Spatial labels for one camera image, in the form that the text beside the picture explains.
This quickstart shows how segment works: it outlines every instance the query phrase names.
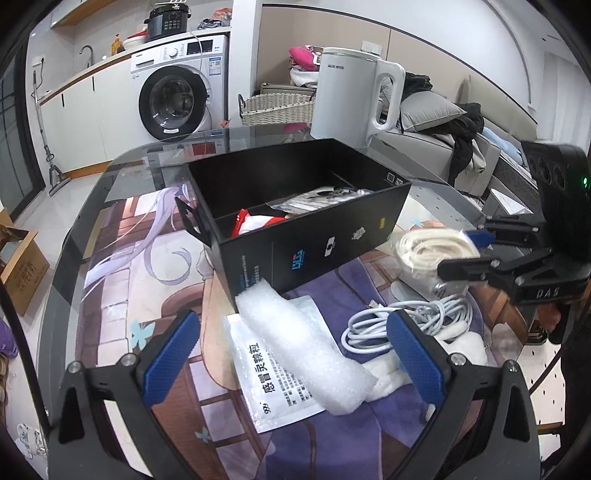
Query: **das logo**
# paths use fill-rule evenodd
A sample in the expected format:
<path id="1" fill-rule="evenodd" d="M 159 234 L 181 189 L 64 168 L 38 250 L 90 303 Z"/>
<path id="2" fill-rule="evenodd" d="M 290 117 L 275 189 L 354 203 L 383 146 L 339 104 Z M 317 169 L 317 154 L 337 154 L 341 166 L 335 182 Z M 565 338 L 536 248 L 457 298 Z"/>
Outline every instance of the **das logo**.
<path id="1" fill-rule="evenodd" d="M 560 293 L 560 287 L 552 288 L 541 288 L 538 290 L 538 293 L 535 295 L 537 299 L 553 299 L 558 296 Z"/>

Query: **control panel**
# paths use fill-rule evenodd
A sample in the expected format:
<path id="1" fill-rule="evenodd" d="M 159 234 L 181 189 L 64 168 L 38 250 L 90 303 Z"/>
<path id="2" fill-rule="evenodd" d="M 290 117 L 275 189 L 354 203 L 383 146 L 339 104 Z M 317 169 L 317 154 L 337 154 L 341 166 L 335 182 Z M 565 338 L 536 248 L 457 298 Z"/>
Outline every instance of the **control panel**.
<path id="1" fill-rule="evenodd" d="M 177 12 L 169 12 L 163 15 L 163 31 L 180 30 L 181 16 Z"/>
<path id="2" fill-rule="evenodd" d="M 190 37 L 135 53 L 131 57 L 131 72 L 174 60 L 199 58 L 201 55 L 221 54 L 226 37 Z"/>

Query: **plastic bag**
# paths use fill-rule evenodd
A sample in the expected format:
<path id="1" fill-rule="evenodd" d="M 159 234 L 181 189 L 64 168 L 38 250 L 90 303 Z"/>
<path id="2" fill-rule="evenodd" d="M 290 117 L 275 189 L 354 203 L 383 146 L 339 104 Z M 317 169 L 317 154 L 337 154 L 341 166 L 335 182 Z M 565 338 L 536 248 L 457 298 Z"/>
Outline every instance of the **plastic bag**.
<path id="1" fill-rule="evenodd" d="M 290 302 L 318 322 L 340 353 L 314 300 L 305 296 Z M 324 411 L 303 382 L 275 361 L 258 335 L 244 324 L 240 314 L 225 317 L 223 324 L 246 406 L 258 433 L 283 427 Z"/>
<path id="2" fill-rule="evenodd" d="M 355 190 L 351 187 L 321 187 L 310 192 L 302 193 L 289 199 L 281 199 L 267 205 L 275 210 L 300 215 L 313 212 L 324 207 L 348 202 L 363 195 L 373 193 L 371 190 Z"/>

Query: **bottle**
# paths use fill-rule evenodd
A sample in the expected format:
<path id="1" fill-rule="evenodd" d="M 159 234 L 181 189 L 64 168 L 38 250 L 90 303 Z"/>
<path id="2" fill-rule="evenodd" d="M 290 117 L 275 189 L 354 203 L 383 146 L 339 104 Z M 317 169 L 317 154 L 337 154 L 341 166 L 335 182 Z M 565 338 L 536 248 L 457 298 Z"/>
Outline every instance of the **bottle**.
<path id="1" fill-rule="evenodd" d="M 122 46 L 123 46 L 123 43 L 119 39 L 119 34 L 117 33 L 117 35 L 115 36 L 115 41 L 111 45 L 111 56 L 117 55 L 119 48 Z"/>

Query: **wall outlet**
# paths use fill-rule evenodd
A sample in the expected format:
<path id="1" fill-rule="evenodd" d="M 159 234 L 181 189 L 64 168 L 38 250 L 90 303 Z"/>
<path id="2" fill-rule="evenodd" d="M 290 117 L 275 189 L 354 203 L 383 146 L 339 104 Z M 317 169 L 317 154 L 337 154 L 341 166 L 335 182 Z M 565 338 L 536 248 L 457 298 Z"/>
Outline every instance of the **wall outlet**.
<path id="1" fill-rule="evenodd" d="M 363 41 L 361 45 L 361 50 L 366 51 L 367 53 L 373 53 L 374 55 L 381 55 L 382 54 L 382 46 L 377 45 L 376 43 L 371 43 L 368 41 Z"/>

